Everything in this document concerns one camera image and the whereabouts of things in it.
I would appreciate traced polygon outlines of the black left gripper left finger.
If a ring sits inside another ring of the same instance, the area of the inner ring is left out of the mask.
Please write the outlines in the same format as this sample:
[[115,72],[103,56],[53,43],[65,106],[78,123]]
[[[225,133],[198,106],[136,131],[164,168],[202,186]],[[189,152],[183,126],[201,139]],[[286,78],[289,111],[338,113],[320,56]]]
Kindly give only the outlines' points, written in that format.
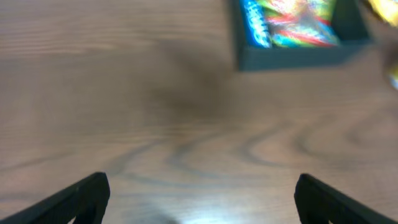
[[101,224],[110,198],[104,172],[95,172],[73,185],[19,211],[1,224]]

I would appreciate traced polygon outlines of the yellow sunflower seed bag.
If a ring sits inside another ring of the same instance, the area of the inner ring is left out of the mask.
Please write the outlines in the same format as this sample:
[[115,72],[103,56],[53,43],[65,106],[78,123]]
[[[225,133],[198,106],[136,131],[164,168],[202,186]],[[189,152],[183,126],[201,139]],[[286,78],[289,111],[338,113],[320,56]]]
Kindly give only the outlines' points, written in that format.
[[397,27],[397,0],[368,0],[368,3],[383,21]]

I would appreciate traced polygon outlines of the blue Oreo cookie pack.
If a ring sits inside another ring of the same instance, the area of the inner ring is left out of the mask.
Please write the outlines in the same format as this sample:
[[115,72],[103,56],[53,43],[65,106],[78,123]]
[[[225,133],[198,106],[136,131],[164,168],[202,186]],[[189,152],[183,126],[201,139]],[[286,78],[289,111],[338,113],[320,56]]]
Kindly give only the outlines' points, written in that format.
[[271,48],[271,35],[262,6],[255,0],[240,0],[239,3],[249,44],[263,49]]

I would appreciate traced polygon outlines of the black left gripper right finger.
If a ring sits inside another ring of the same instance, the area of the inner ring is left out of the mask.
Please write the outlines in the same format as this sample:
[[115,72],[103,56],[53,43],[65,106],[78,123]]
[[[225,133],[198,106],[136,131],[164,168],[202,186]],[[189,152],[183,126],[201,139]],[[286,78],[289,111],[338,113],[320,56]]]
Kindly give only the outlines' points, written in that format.
[[294,199],[302,224],[397,224],[310,174],[300,175]]

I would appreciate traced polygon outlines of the colourful Haribo gummy bag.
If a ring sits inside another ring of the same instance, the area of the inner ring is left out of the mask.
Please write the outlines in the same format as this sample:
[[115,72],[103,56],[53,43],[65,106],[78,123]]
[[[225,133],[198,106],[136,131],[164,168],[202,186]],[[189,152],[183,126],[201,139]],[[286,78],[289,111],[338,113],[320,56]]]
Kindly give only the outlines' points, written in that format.
[[333,47],[340,43],[331,19],[335,0],[260,0],[274,45]]

